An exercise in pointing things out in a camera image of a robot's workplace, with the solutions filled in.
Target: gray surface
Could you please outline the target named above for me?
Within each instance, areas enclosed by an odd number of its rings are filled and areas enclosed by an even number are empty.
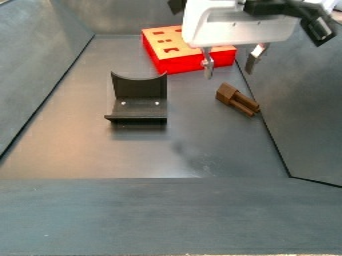
[[[167,0],[61,0],[96,34],[140,34],[143,28],[181,24]]]
[[[342,190],[293,179],[0,182],[1,255],[340,254]]]
[[[57,1],[0,6],[0,154],[90,37]]]
[[[168,76],[164,130],[114,129],[110,71],[155,77],[139,36],[96,37],[0,163],[1,179],[285,177],[261,118],[215,100],[236,66]]]
[[[296,30],[285,42],[271,44],[244,77],[291,175],[342,185],[340,26],[338,32],[316,48]]]

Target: gray floor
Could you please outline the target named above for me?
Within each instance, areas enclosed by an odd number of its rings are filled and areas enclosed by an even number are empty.
[[[114,126],[109,73],[155,76],[137,36],[97,37],[0,163],[0,178],[284,177],[260,115],[215,100],[227,81],[248,94],[233,65],[168,76],[165,129]]]
[[[261,117],[215,100],[248,94],[236,66],[169,76],[165,130],[102,118],[109,71],[155,75],[139,37],[96,37],[1,159],[0,254],[340,253],[342,190],[288,179]]]

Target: red block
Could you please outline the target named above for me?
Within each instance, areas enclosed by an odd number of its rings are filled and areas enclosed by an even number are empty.
[[[189,48],[181,39],[181,26],[141,30],[143,45],[152,59],[157,73],[183,73],[201,70],[204,59],[199,48]],[[215,67],[229,66],[235,60],[236,48],[220,46],[211,49]]]

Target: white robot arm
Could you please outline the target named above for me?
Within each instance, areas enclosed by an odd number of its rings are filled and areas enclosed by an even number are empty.
[[[316,46],[324,43],[335,34],[320,9],[320,5],[292,0],[187,0],[181,37],[189,47],[201,48],[205,77],[213,69],[211,47],[255,43],[251,57],[257,59],[268,43],[289,37],[298,17]]]

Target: gray wall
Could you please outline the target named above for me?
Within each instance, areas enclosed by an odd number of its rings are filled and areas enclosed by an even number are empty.
[[[96,34],[140,34],[141,28],[181,24],[167,0],[61,0]]]
[[[0,154],[92,36],[57,0],[0,5]]]
[[[342,27],[319,48],[296,28],[244,78],[293,177],[342,186]],[[239,48],[244,67],[247,48]]]

